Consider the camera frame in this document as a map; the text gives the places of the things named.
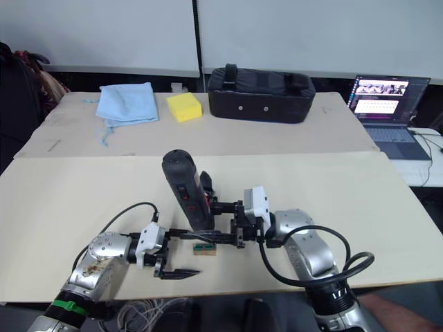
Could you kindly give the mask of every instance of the green ring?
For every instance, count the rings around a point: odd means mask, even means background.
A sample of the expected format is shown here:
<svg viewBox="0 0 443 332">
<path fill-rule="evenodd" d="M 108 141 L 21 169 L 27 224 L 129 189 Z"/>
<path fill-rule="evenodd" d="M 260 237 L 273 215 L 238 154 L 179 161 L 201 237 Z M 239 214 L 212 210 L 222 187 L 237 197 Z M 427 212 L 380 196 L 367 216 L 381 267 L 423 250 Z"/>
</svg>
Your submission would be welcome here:
<svg viewBox="0 0 443 332">
<path fill-rule="evenodd" d="M 60 299 L 55 299 L 51 306 L 58 306 L 63 308 L 66 311 L 73 311 L 74 313 L 78 313 L 79 315 L 88 316 L 88 311 L 83 309 L 81 306 L 78 306 L 74 301 L 62 301 Z"/>
</svg>

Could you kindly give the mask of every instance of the laptop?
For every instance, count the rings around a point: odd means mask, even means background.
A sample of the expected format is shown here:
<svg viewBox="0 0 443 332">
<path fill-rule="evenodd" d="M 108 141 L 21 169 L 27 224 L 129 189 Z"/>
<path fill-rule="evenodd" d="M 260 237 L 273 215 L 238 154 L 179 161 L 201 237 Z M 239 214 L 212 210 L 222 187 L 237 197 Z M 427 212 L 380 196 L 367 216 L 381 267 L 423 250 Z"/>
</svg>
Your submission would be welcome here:
<svg viewBox="0 0 443 332">
<path fill-rule="evenodd" d="M 357 75 L 347 106 L 389 159 L 431 159 L 407 129 L 429 80 Z"/>
</svg>

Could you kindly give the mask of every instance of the light blue cloth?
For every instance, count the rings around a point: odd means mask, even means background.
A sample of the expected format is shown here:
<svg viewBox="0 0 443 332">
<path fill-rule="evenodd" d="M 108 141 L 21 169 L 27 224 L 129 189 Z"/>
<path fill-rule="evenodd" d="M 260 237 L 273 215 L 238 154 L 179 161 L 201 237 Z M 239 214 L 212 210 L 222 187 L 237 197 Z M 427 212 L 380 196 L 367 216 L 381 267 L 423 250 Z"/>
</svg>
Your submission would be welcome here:
<svg viewBox="0 0 443 332">
<path fill-rule="evenodd" d="M 159 119 L 150 83 L 101 86 L 96 115 L 105 119 L 107 128 L 101 143 L 115 127 L 137 125 Z"/>
</svg>

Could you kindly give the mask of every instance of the white table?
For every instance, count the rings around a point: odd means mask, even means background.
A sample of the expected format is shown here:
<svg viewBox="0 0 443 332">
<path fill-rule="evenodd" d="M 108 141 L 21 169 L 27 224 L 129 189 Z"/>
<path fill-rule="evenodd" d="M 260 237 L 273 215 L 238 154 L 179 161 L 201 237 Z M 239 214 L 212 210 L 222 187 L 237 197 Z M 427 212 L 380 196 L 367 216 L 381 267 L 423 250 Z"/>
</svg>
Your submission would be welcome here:
<svg viewBox="0 0 443 332">
<path fill-rule="evenodd" d="M 413 193 L 379 152 L 259 156 L 195 156 L 221 201 L 242 199 L 262 184 L 272 211 L 300 208 L 318 225 L 345 235 L 353 252 L 376 261 L 349 280 L 380 286 L 440 279 L 443 238 Z M 69 276 L 78 251 L 117 212 L 137 201 L 158 205 L 163 227 L 189 228 L 161 170 L 160 156 L 18 158 L 0 177 L 0 301 L 51 301 Z M 147 207 L 124 215 L 111 230 L 136 232 Z M 228 216 L 217 217 L 226 230 Z M 343 264 L 342 244 L 321 234 Z M 192 242 L 171 245 L 172 268 L 199 275 L 153 278 L 131 266 L 116 299 L 292 291 L 267 272 L 256 243 L 239 250 L 217 246 L 215 257 L 193 256 Z M 275 269 L 295 277 L 283 249 L 268 250 Z"/>
<path fill-rule="evenodd" d="M 300 124 L 239 121 L 212 116 L 206 93 L 195 93 L 201 118 L 177 122 L 166 97 L 156 93 L 160 121 L 121 127 L 100 144 L 103 119 L 96 116 L 99 93 L 68 93 L 35 130 L 17 157 L 163 156 L 172 149 L 192 155 L 291 154 L 379 151 L 338 93 L 317 93 Z"/>
<path fill-rule="evenodd" d="M 424 137 L 436 144 L 428 142 L 428 145 L 426 145 L 425 140 L 421 136 L 415 136 L 428 155 L 429 148 L 431 148 L 432 165 L 430 161 L 425 160 L 397 159 L 392 159 L 392 164 L 410 187 L 443 187 L 443 152 L 437 147 L 437 145 L 443 147 L 443 137 L 437 131 L 429 128 L 409 128 L 409 130 L 424 134 Z"/>
</svg>

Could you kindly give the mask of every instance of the person's arm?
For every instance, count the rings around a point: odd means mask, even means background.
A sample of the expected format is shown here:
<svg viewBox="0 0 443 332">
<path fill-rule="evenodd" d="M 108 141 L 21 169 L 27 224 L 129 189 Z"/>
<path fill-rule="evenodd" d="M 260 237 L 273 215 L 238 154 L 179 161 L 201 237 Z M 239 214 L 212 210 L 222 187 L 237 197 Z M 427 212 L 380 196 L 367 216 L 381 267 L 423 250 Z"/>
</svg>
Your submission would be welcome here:
<svg viewBox="0 0 443 332">
<path fill-rule="evenodd" d="M 443 328 L 413 311 L 376 295 L 360 297 L 364 305 L 389 332 L 443 332 Z"/>
</svg>

